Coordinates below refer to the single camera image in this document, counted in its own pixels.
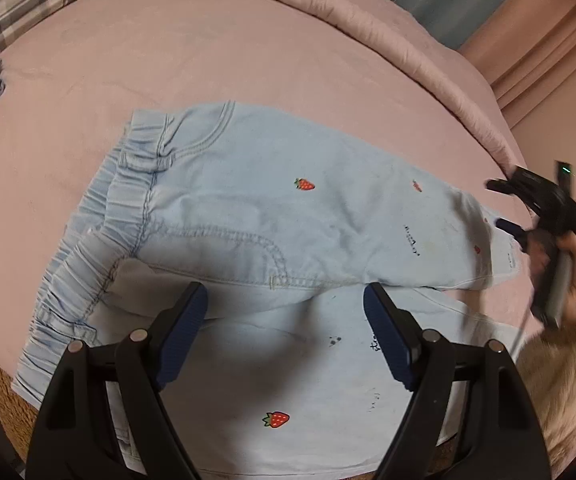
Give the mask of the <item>beige fluffy sleeve forearm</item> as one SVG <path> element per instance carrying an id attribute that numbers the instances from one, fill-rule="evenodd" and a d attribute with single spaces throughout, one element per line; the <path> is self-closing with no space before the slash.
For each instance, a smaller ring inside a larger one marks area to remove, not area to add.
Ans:
<path id="1" fill-rule="evenodd" d="M 576 450 L 576 323 L 531 337 L 516 367 L 538 415 L 552 475 L 558 476 Z"/>

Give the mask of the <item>person's right hand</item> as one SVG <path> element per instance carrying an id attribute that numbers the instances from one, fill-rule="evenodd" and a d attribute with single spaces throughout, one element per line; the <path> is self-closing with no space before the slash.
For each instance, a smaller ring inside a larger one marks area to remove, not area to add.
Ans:
<path id="1" fill-rule="evenodd" d="M 546 266 L 550 262 L 550 256 L 547 255 L 542 239 L 541 235 L 535 233 L 531 233 L 528 237 L 529 269 L 533 286 L 540 284 Z M 564 254 L 568 254 L 572 261 L 571 278 L 565 291 L 558 325 L 562 330 L 576 325 L 576 234 L 568 232 L 558 237 L 556 245 Z"/>

